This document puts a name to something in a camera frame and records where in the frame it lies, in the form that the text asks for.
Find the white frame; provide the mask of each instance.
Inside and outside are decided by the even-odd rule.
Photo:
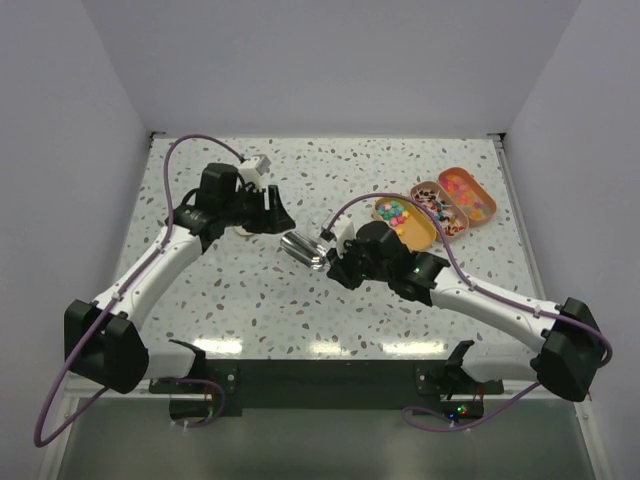
[[[509,171],[509,166],[507,162],[507,158],[504,151],[504,146],[502,144],[502,139],[497,135],[490,135],[490,139],[493,140],[494,147],[496,149],[496,154],[498,156],[498,161],[500,163],[500,168],[504,174],[504,181],[507,187],[507,192],[509,194],[509,199],[511,200],[511,204],[513,206],[513,217],[515,219],[518,232],[520,233],[520,238],[522,239],[522,246],[524,248],[525,257],[527,259],[527,264],[529,267],[529,273],[531,275],[533,281],[533,287],[535,289],[535,294],[540,299],[545,299],[546,295],[544,292],[544,287],[542,285],[542,280],[540,277],[540,272],[538,270],[538,266],[535,261],[535,257],[533,255],[533,248],[531,246],[531,241],[529,239],[529,234],[527,232],[527,228],[524,223],[524,219],[522,217],[522,211],[520,209],[520,204],[518,202],[518,197],[515,193],[515,188],[513,185],[513,180],[511,178],[511,173]],[[495,398],[504,398],[508,399],[512,397],[514,394],[521,391],[523,388],[528,386],[527,382],[505,382],[505,393],[504,395],[497,396]],[[105,398],[168,398],[169,395],[151,395],[148,393],[149,381],[144,380],[140,382],[140,384],[133,390],[131,393],[127,394],[126,397],[122,395],[108,391],[103,397]],[[94,382],[90,380],[86,380],[84,378],[78,377],[76,375],[71,375],[66,384],[64,395],[62,401],[60,403],[60,407],[58,409],[58,414],[56,415],[56,425],[62,423],[66,415],[71,414],[77,408],[79,402],[83,398],[89,398],[100,388]],[[172,395],[172,398],[190,398],[191,395]],[[537,388],[529,395],[525,397],[528,400],[535,399],[553,399],[556,398],[555,395],[549,393],[544,388]],[[593,469],[594,477],[596,480],[614,480],[613,470],[611,467],[611,463],[609,461],[609,457],[606,452],[606,448],[602,441],[602,437],[599,432],[598,423],[595,418],[593,404],[590,400],[585,400],[582,403],[574,404],[576,409],[576,417],[578,419],[578,423],[580,426],[580,430],[582,431],[582,437],[585,442],[585,446],[587,449],[587,454],[589,455],[589,459],[591,461],[591,466]],[[69,441],[69,436],[71,433],[71,428],[68,428],[64,431],[58,439],[53,441],[46,449],[45,456],[40,467],[40,472],[38,474],[38,480],[56,480],[60,473],[60,467],[62,465],[62,459],[64,457],[65,450],[67,448],[67,443]]]

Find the orange tray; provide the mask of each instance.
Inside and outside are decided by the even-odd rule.
[[[411,203],[395,198],[380,198],[373,206],[373,218],[385,222],[386,220],[378,213],[378,206],[390,203],[392,200],[398,202],[404,207],[405,211],[409,212],[409,217],[405,219],[403,224],[397,227],[391,227],[396,230],[396,233],[399,228],[402,229],[402,235],[398,235],[400,241],[404,243],[409,250],[414,252],[420,252],[429,248],[436,240],[436,228],[431,224],[431,220]]]
[[[425,195],[421,192],[434,192],[436,198],[434,200],[430,200],[429,195]],[[469,219],[460,207],[451,200],[449,194],[439,183],[419,183],[411,189],[410,196],[415,201],[420,202],[427,207],[436,217],[442,214],[442,219],[439,220],[440,226],[445,231],[447,240],[450,242],[459,238],[469,229]]]
[[[472,227],[487,223],[498,209],[496,201],[464,168],[445,170],[438,176],[438,182],[451,200],[469,217],[469,225]]]

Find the terrazzo surface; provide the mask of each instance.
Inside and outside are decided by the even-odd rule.
[[[158,235],[167,215],[162,162],[171,138],[154,139],[119,265],[122,274]],[[226,138],[245,155],[271,159],[269,183],[280,187],[298,230],[368,192],[408,194],[443,170],[471,172],[498,204],[494,218],[452,244],[469,273],[533,294],[525,253],[498,158],[489,140]],[[170,165],[179,200],[199,185],[210,162],[236,164],[204,140],[183,143]],[[356,228],[370,221],[373,200],[349,210]],[[386,285],[344,289],[279,249],[280,236],[241,237],[232,229],[191,265],[155,305],[142,330],[153,349],[169,339],[193,343],[209,357],[255,359],[446,358],[461,340],[515,342],[463,315],[407,302]],[[430,252],[446,256],[442,245]]]

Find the gray wall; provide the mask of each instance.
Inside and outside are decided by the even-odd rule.
[[[640,474],[640,3],[583,0],[507,135],[548,294],[585,299],[616,356],[595,382],[618,478]]]
[[[503,132],[579,0],[84,0],[171,133]]]
[[[62,314],[114,271],[146,139],[79,1],[2,2],[0,65],[0,478],[30,479]]]

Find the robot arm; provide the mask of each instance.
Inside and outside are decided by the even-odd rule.
[[[603,344],[584,329],[540,315],[557,311],[599,332],[584,303],[570,298],[558,306],[464,272],[467,282],[463,282],[448,260],[427,252],[410,252],[385,222],[368,223],[355,233],[351,221],[341,216],[327,233],[323,236],[337,241],[328,252],[295,232],[285,235],[282,245],[287,253],[314,268],[326,253],[327,276],[348,289],[359,287],[364,280],[382,281],[406,300],[454,310],[521,343],[485,346],[461,342],[449,362],[467,382],[538,380],[562,398],[584,400],[605,352]],[[478,289],[490,291],[491,296]],[[532,311],[517,308],[518,304],[528,305]]]
[[[228,226],[251,233],[282,233],[295,227],[282,206],[278,187],[261,188],[269,166],[256,155],[240,168],[209,164],[200,187],[173,211],[173,227],[163,227],[149,249],[113,286],[90,304],[74,301],[65,312],[65,355],[68,357],[88,327],[114,299],[116,306],[71,366],[71,371],[120,393],[128,393],[144,379],[185,377],[204,353],[192,345],[169,341],[149,350],[138,332],[153,305],[173,281],[204,254]],[[195,193],[194,205],[189,205]],[[143,270],[122,294],[133,272]]]

